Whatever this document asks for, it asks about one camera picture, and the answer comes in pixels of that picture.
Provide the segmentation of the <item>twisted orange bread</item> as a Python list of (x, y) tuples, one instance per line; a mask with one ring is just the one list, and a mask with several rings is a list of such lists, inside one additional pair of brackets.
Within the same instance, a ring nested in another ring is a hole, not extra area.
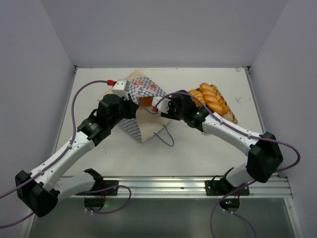
[(200, 92), (203, 94), (205, 103), (210, 109), (221, 116), (228, 113), (227, 106), (213, 86), (202, 83), (200, 85)]

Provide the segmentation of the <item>small orange bread roll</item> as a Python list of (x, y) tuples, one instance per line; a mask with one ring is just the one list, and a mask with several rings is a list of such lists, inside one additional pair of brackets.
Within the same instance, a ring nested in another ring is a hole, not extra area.
[(195, 105), (197, 107), (200, 107), (202, 105), (206, 105), (205, 100), (203, 98), (203, 94), (200, 91), (198, 91), (196, 89), (192, 89), (188, 93), (198, 99), (198, 100), (196, 100), (196, 99), (192, 98), (193, 102), (195, 103)]

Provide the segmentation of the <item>checkered paper bag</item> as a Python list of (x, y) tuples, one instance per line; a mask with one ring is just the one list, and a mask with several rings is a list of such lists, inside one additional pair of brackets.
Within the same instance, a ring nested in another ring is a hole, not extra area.
[[(129, 94), (135, 103), (139, 103), (140, 97), (155, 97), (166, 95), (165, 91), (153, 80), (140, 71), (134, 71), (128, 75)], [(160, 113), (155, 113), (153, 106), (139, 106), (135, 119), (123, 119), (119, 126), (137, 141), (143, 143), (170, 123), (170, 119), (163, 118)]]

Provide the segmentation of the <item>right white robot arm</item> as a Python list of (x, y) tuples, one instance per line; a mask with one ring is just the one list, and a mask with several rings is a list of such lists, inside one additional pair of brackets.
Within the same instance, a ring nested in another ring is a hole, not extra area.
[(209, 109), (197, 98), (179, 91), (158, 98), (153, 106), (161, 116), (182, 120), (189, 127), (215, 135), (240, 150), (247, 161), (233, 167), (220, 179), (220, 188), (225, 194), (233, 194), (239, 186), (251, 181), (266, 183), (283, 161), (279, 146), (273, 134), (263, 135), (229, 122), (224, 117)]

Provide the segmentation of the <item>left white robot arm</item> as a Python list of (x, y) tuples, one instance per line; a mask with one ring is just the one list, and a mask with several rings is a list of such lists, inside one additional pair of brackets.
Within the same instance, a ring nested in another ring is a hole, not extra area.
[(58, 202), (70, 196), (86, 193), (100, 195), (106, 185), (93, 169), (62, 178), (82, 156), (94, 149), (123, 119), (133, 119), (138, 105), (132, 99), (107, 94), (99, 101), (89, 117), (82, 121), (72, 138), (42, 165), (27, 173), (21, 170), (15, 176), (18, 198), (38, 217), (53, 210)]

